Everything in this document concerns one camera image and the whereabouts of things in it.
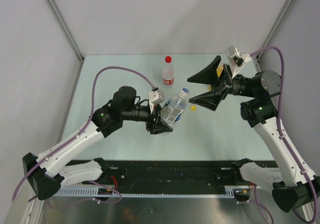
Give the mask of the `red cap water bottle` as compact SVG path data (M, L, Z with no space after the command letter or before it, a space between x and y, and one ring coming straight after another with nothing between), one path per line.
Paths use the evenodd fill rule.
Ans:
M173 85L175 80L175 67L171 56L166 56L164 61L165 66L162 71L162 82L164 85L170 86Z

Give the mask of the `white cap clear bottle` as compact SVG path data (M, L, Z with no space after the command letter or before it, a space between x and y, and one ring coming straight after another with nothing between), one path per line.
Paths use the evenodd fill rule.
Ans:
M161 110L161 118L170 127L174 128L185 112L189 101L189 93L187 88L182 88L164 104Z

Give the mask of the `yellow honey pomelo bottle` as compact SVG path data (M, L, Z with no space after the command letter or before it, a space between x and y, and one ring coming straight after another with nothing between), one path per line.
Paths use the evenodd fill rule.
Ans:
M219 65L215 71L215 75L213 75L212 77L210 77L210 81L209 81L209 90L212 91L214 88L218 87L221 83L221 74L223 73L224 70L224 66L223 65Z

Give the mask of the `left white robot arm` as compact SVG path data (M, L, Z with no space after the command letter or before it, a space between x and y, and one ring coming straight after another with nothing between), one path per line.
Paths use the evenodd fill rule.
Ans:
M122 128L124 121L144 122L146 130L152 135L173 131L161 118L161 103L165 99L163 92L158 88L150 91L146 106L136 102L136 93L133 87L121 87L73 135L39 155L28 153L22 158L24 175L39 200L47 200L62 187L75 183L107 183L111 168L104 159L95 158L73 166L67 166L67 163L86 148Z

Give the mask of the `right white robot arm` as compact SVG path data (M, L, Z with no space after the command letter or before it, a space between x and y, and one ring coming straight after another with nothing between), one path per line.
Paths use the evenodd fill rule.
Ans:
M306 205L320 196L320 178L306 162L291 151L296 151L282 124L277 124L278 111L272 98L281 93L281 77L274 71L258 72L247 78L241 74L232 76L231 67L223 65L218 55L205 69L187 79L190 83L210 85L211 91L195 96L190 103L216 111L227 95L249 97L240 104L240 115L262 138L273 156L278 171L262 168L250 159L239 160L232 165L230 178L237 184L252 182L269 192L278 207L288 213Z

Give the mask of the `yellow bottle cap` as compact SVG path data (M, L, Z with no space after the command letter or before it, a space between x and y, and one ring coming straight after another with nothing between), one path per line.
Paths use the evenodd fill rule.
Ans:
M191 111L196 111L196 107L195 107L194 105L192 105L192 106L190 107L190 110L191 110Z

